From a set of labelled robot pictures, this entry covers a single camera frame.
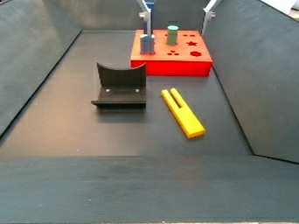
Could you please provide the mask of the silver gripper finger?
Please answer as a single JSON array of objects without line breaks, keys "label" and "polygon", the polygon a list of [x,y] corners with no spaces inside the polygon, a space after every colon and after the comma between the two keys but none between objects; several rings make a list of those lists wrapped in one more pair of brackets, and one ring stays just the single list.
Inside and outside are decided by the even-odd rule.
[{"label": "silver gripper finger", "polygon": [[151,9],[149,8],[147,4],[146,4],[146,0],[137,0],[141,8],[142,8],[142,12],[139,13],[139,17],[145,20],[145,34],[146,35],[151,35]]},{"label": "silver gripper finger", "polygon": [[222,0],[210,0],[207,6],[203,8],[205,12],[205,18],[203,18],[203,24],[202,24],[202,30],[201,35],[205,35],[209,22],[215,18],[215,9],[218,5],[221,4]]}]

